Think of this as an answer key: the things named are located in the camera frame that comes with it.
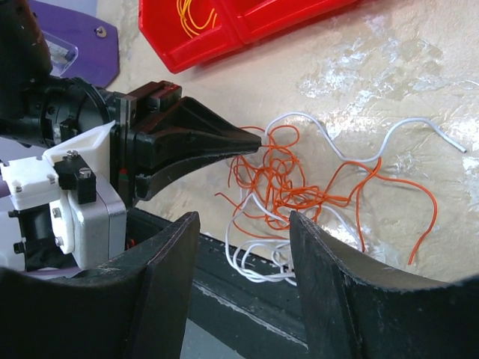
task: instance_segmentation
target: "black clamp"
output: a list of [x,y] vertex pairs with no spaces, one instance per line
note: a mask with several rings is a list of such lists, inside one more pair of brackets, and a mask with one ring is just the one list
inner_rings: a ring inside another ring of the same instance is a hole
[[58,174],[58,184],[63,190],[76,194],[78,204],[97,200],[97,176],[76,151],[68,151],[63,161],[53,166]]

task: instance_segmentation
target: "white wire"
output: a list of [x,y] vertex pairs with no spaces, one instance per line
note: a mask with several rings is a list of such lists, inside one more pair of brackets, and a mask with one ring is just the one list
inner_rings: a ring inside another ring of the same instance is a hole
[[[308,118],[311,122],[313,122],[318,129],[320,130],[321,134],[324,136],[326,141],[328,142],[329,146],[335,151],[335,153],[338,155],[338,157],[344,161],[354,161],[354,162],[360,162],[360,163],[369,163],[369,162],[375,162],[380,156],[385,151],[385,148],[388,144],[389,138],[391,137],[392,133],[401,127],[402,125],[405,125],[407,123],[426,123],[428,126],[430,126],[436,133],[441,136],[446,142],[451,144],[452,146],[456,147],[459,151],[462,153],[466,152],[466,148],[458,144],[456,141],[453,141],[451,138],[449,138],[434,122],[431,120],[428,120],[427,118],[423,117],[411,117],[411,118],[406,118],[405,120],[402,120],[395,125],[393,125],[389,131],[386,133],[386,136],[384,137],[384,140],[382,142],[382,145],[379,149],[379,152],[373,156],[370,157],[369,159],[349,159],[346,156],[343,155],[343,153],[336,147],[332,139],[329,137],[328,132],[325,130],[324,126],[316,120],[314,117],[312,117],[309,114],[304,114],[302,112],[288,112],[287,114],[283,114],[280,117],[275,118],[273,121],[269,123],[269,125],[265,129],[265,137],[268,135],[269,130],[271,127],[277,123],[280,120],[283,120],[286,117],[289,116],[302,116]],[[260,202],[260,200],[257,198],[255,193],[248,193],[246,196],[246,199],[244,202],[242,201],[243,199],[243,191],[242,189],[239,190],[239,197],[240,197],[240,203],[242,203],[242,206],[240,208],[240,211],[230,220],[226,227],[226,232],[225,232],[225,255],[228,260],[228,263],[230,264],[231,267],[236,269],[238,273],[240,273],[242,276],[250,280],[251,282],[255,283],[264,283],[264,282],[280,282],[282,280],[287,281],[289,284],[296,286],[296,282],[294,280],[295,274],[293,271],[293,260],[291,258],[291,252],[290,252],[290,241],[289,239],[283,239],[283,238],[277,238],[277,239],[252,239],[247,242],[244,242],[242,245],[240,245],[234,252],[233,256],[231,256],[230,253],[230,239],[229,239],[229,233],[231,230],[231,225],[235,222],[235,220],[240,217],[245,210],[245,207],[248,205],[248,202],[253,199],[257,207],[263,212],[264,214],[268,215],[271,218],[274,218],[278,221],[282,221],[284,223],[288,223],[288,221],[278,215],[275,215],[274,213],[271,213],[270,211],[267,210],[263,206],[263,204]],[[315,207],[311,207],[308,209],[304,209],[300,211],[301,213],[306,213]],[[331,208],[330,206],[321,206],[321,209],[325,209],[329,212],[331,212],[340,222],[341,224],[346,228],[348,233],[355,239],[358,248],[361,248],[361,240],[359,236],[357,235],[356,231],[354,231],[350,225],[344,220],[344,218],[340,215],[338,211],[335,209]],[[245,248],[245,253],[239,259],[239,255],[241,253],[241,250]],[[246,268],[247,263],[246,260],[248,259],[249,255],[255,248],[266,248],[271,251],[271,261],[272,264],[279,269],[279,273],[274,273],[274,274],[261,274],[258,273],[252,269]],[[287,254],[287,259],[281,261],[281,255],[282,254]]]
[[318,121],[317,119],[315,119],[314,117],[312,117],[311,115],[309,114],[304,114],[302,112],[288,112],[287,114],[283,114],[281,115],[280,117],[277,117],[275,118],[273,121],[271,121],[269,123],[269,125],[266,127],[265,129],[265,136],[268,135],[269,133],[269,129],[271,129],[271,126],[274,125],[275,123],[277,123],[278,121],[281,121],[287,117],[290,117],[290,116],[301,116],[301,117],[305,117],[307,119],[309,119],[311,122],[313,122],[317,128],[320,130],[321,134],[324,136],[324,138],[326,139],[326,141],[328,142],[329,146],[335,151],[335,153],[338,155],[338,157],[344,161],[344,162],[347,162],[347,161],[355,161],[355,162],[359,162],[359,163],[369,163],[369,162],[375,162],[380,156],[382,156],[382,154],[384,153],[384,150],[386,148],[386,146],[388,145],[388,142],[389,142],[389,138],[391,137],[392,133],[398,129],[399,127],[401,127],[402,125],[405,125],[407,123],[414,123],[414,122],[421,122],[421,123],[426,123],[429,127],[431,127],[434,131],[436,131],[436,133],[441,136],[446,142],[448,142],[449,144],[451,144],[452,146],[456,147],[459,151],[461,151],[462,153],[466,153],[467,152],[467,149],[464,148],[463,146],[461,146],[460,144],[458,144],[456,141],[454,141],[452,138],[448,137],[433,121],[427,119],[427,118],[424,118],[424,117],[411,117],[411,118],[406,118],[405,120],[402,120],[402,121],[399,121],[398,123],[396,123],[394,126],[392,126],[388,133],[386,134],[386,136],[384,137],[384,140],[382,141],[382,145],[379,149],[379,152],[369,158],[369,159],[349,159],[347,157],[345,157],[343,155],[343,153],[336,147],[335,143],[332,141],[332,139],[329,137],[328,135],[328,132],[326,131],[326,129],[324,128],[324,126],[321,124],[320,121]]

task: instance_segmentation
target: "white marble surface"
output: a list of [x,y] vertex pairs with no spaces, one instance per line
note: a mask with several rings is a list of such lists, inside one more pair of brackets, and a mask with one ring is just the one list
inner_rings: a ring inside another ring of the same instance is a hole
[[[265,125],[284,112],[306,111],[327,125],[344,153],[357,157],[375,153],[400,119],[433,119],[470,151],[464,156],[423,126],[408,126],[394,135],[384,155],[385,174],[427,186],[439,202],[437,225],[415,264],[406,261],[429,225],[427,196],[374,180],[364,191],[361,217],[375,257],[427,277],[456,280],[479,269],[478,8],[475,0],[363,1],[349,13],[175,76],[139,33],[137,0],[118,0],[115,6],[99,0],[97,15],[120,34],[121,74],[114,90],[167,79],[237,126]],[[340,161],[310,123],[299,118],[290,123],[302,130],[296,152],[310,183],[324,186]],[[338,193],[361,176],[350,174]],[[171,220],[199,211],[202,231],[223,238],[233,209],[213,195],[224,190],[237,196],[237,188],[226,188],[227,175],[225,163],[204,168],[141,208]],[[353,209],[343,213],[354,220]],[[328,215],[318,224],[347,240]],[[245,240],[238,232],[232,236],[235,243]]]

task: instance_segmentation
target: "purple plastic panel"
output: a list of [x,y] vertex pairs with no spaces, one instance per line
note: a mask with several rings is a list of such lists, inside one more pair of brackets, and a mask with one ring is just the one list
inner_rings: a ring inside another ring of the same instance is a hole
[[113,81],[120,69],[116,27],[84,13],[39,1],[30,1],[30,6],[37,14],[45,38],[66,59],[65,66],[53,59],[53,75],[82,77],[101,87]]

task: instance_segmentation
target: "orange wire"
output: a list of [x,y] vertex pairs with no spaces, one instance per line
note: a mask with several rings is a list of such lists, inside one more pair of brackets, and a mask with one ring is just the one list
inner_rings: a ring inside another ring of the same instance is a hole
[[[243,129],[255,129],[257,131],[264,132],[264,129],[257,126],[245,126],[243,127]],[[288,144],[279,145],[275,139],[275,133],[280,129],[292,129],[296,134],[295,139]],[[318,185],[307,185],[306,175],[301,166],[301,163],[298,157],[290,149],[291,147],[299,143],[300,138],[301,135],[299,133],[299,130],[295,126],[277,126],[269,132],[268,144],[263,145],[263,147],[266,148],[266,152],[263,154],[260,167],[251,165],[251,163],[249,163],[245,156],[238,156],[231,162],[230,172],[228,174],[228,187],[231,186],[231,178],[232,176],[234,176],[237,185],[241,189],[247,190],[248,193],[254,193],[265,209],[278,216],[283,221],[280,221],[276,218],[271,218],[266,214],[251,215],[244,212],[245,216],[250,219],[264,221],[271,230],[288,230],[290,227],[289,220],[287,215],[280,211],[281,209],[294,209],[296,211],[299,211],[302,209],[306,210],[317,207],[315,213],[311,218],[313,221],[317,221],[321,213],[321,206],[324,203],[345,208],[351,204],[351,202],[353,201],[353,197],[356,194],[356,226],[358,228],[358,234],[361,240],[361,250],[365,252],[366,245],[364,241],[364,235],[361,230],[361,222],[359,217],[359,202],[361,199],[361,192],[366,186],[366,184],[376,177],[380,180],[387,182],[398,182],[412,185],[422,190],[430,197],[433,202],[434,211],[430,226],[416,242],[409,256],[408,264],[411,265],[415,255],[418,252],[419,247],[421,246],[421,243],[431,232],[431,230],[434,228],[434,224],[436,223],[438,204],[434,195],[427,188],[415,182],[408,181],[406,179],[395,179],[380,175],[379,170],[382,166],[381,158],[378,158],[376,166],[373,169],[359,162],[344,162],[335,171],[324,190],[321,190]],[[332,188],[333,183],[338,178],[339,173],[348,165],[354,165],[363,168],[367,171],[368,175],[352,189],[352,191],[347,197],[331,195],[329,192]],[[293,172],[297,172],[299,174],[301,185],[293,184],[293,180],[290,178]],[[266,188],[261,191],[261,185],[264,184],[265,181]],[[236,204],[227,195],[221,192],[215,194],[215,196],[218,195],[225,198],[235,207],[233,216],[235,216],[238,211],[241,210],[241,207],[246,200],[245,199],[242,203]],[[244,230],[240,225],[236,223],[236,221],[233,221],[233,224],[235,228],[237,228],[239,231],[251,237],[255,237],[258,239],[285,239],[282,236],[263,236],[253,234],[247,230]]]

